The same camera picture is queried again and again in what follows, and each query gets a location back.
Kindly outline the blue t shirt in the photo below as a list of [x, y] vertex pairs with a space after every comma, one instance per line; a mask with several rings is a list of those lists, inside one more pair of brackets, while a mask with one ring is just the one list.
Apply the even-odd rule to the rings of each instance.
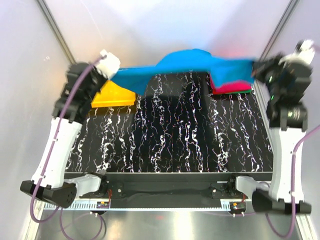
[[111, 79], [116, 85], [142, 95], [155, 75], [180, 74], [190, 71], [208, 73], [215, 87], [245, 82], [252, 85], [254, 59], [222, 58], [201, 49], [179, 50], [167, 54], [155, 65], [120, 68]]

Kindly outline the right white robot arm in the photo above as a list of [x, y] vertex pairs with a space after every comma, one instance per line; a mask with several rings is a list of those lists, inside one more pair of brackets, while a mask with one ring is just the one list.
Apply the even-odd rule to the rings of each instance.
[[252, 177], [237, 176], [227, 185], [227, 192], [235, 199], [243, 194], [250, 197], [256, 213], [289, 215], [312, 211], [302, 190], [299, 147], [308, 129], [308, 111], [301, 99], [311, 83], [313, 58], [313, 54], [300, 52], [253, 64], [252, 75], [266, 85], [270, 95], [266, 116], [273, 151], [272, 179], [266, 186]]

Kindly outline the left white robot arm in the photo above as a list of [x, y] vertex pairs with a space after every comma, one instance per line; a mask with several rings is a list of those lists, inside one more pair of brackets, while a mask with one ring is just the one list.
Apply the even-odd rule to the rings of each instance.
[[76, 137], [92, 108], [96, 94], [107, 77], [93, 64], [79, 62], [68, 67], [66, 83], [54, 104], [51, 128], [40, 164], [30, 180], [24, 180], [20, 190], [43, 202], [68, 208], [75, 198], [92, 193], [103, 198], [108, 186], [98, 173], [65, 179], [65, 168]]

